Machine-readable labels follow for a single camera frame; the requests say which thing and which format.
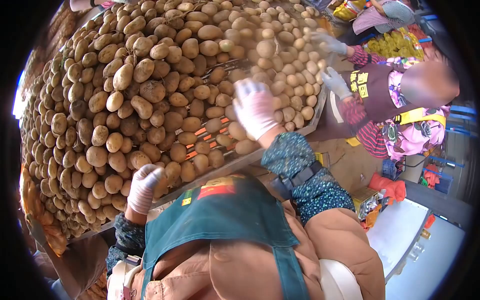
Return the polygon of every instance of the white work glove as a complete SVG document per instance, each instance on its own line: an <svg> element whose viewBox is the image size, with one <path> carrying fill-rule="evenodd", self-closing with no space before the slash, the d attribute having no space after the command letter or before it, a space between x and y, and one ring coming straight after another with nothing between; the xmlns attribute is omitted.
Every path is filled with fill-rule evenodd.
<svg viewBox="0 0 480 300"><path fill-rule="evenodd" d="M233 102L235 113L245 130L258 140L278 125L274 118L273 96L263 83L251 79L235 82L237 99Z"/></svg>
<svg viewBox="0 0 480 300"><path fill-rule="evenodd" d="M146 216L152 205L153 190L163 177L165 169L153 164L144 165L136 171L127 197L128 206Z"/></svg>

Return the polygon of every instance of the orange bag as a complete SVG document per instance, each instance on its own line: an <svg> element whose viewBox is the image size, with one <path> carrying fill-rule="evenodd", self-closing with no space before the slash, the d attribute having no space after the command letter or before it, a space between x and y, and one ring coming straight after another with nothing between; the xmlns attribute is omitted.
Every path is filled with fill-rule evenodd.
<svg viewBox="0 0 480 300"><path fill-rule="evenodd" d="M22 210L25 215L31 214L33 218L42 224L48 244L55 254L60 257L65 249L67 249L67 238L61 231L58 220L53 217L51 212L45 209L43 203L40 201L35 183L30 178L28 170L22 166L21 172L20 203Z"/></svg>
<svg viewBox="0 0 480 300"><path fill-rule="evenodd" d="M388 178L382 177L377 173L373 174L368 187L376 191L381 191L382 189L386 189L387 192L385 193L384 197L390 197L390 199L388 200L389 205L393 204L394 199L397 202L403 201L405 199L405 196L407 195L405 182L401 180L393 181Z"/></svg>

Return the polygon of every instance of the gray glove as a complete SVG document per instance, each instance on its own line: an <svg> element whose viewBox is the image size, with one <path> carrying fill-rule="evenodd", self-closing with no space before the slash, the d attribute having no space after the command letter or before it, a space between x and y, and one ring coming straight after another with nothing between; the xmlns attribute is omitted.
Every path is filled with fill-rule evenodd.
<svg viewBox="0 0 480 300"><path fill-rule="evenodd" d="M340 42L336 38L329 36L323 32L312 32L312 41L318 43L325 42L320 47L325 52L336 52L339 54L347 55L348 46L345 43Z"/></svg>
<svg viewBox="0 0 480 300"><path fill-rule="evenodd" d="M340 100L353 95L345 80L332 67L327 67L327 73L321 72L320 75L328 89L340 97Z"/></svg>

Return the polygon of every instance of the striped shirt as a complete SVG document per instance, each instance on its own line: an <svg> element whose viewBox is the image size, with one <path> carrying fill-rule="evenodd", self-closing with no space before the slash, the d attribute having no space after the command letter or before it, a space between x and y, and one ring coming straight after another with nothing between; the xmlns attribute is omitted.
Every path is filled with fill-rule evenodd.
<svg viewBox="0 0 480 300"><path fill-rule="evenodd" d="M382 4L382 8L389 22L375 26L379 33L385 33L414 22L412 9L400 1L387 1Z"/></svg>

